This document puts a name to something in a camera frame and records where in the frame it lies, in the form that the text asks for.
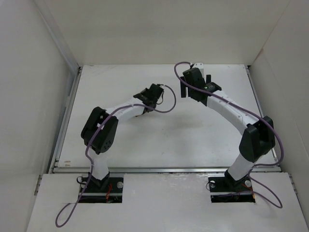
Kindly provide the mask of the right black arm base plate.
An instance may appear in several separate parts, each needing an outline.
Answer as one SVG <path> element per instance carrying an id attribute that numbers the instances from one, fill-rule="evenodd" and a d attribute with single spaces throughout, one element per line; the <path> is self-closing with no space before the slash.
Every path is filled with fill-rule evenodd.
<path id="1" fill-rule="evenodd" d="M 208 187 L 212 203 L 255 203 L 252 183 L 248 177 L 232 185 L 223 176 L 210 176 Z"/>

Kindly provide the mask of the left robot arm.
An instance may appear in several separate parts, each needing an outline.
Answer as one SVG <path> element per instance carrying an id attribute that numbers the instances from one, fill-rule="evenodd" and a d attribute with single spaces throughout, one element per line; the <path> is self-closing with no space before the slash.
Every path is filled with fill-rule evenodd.
<path id="1" fill-rule="evenodd" d="M 86 145 L 87 155 L 91 166 L 88 173 L 88 186 L 99 192 L 109 184 L 110 172 L 107 165 L 107 152 L 113 145 L 116 130 L 121 122 L 130 118 L 151 112 L 164 90 L 160 84 L 151 84 L 149 88 L 135 94 L 127 102 L 112 108 L 102 109 L 95 107 L 84 128 L 81 138 Z"/>

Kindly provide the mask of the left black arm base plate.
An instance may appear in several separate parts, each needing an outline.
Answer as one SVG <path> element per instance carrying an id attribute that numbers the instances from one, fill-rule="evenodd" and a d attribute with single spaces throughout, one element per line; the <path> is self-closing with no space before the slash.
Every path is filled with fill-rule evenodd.
<path id="1" fill-rule="evenodd" d="M 103 180 L 100 186 L 92 180 L 85 188 L 87 177 L 77 177 L 80 184 L 78 203 L 122 203 L 123 200 L 123 177 L 108 177 Z"/>

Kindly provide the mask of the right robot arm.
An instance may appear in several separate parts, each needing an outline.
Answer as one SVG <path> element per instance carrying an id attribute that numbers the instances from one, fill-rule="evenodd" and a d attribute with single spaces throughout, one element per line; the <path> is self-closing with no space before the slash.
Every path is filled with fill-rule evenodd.
<path id="1" fill-rule="evenodd" d="M 204 78 L 199 68 L 190 68 L 181 77 L 181 97 L 190 97 L 216 111 L 240 133 L 239 155 L 226 170 L 224 181 L 230 188 L 237 188 L 244 181 L 255 163 L 275 145 L 271 118 L 255 117 L 234 107 L 235 103 L 211 76 Z"/>

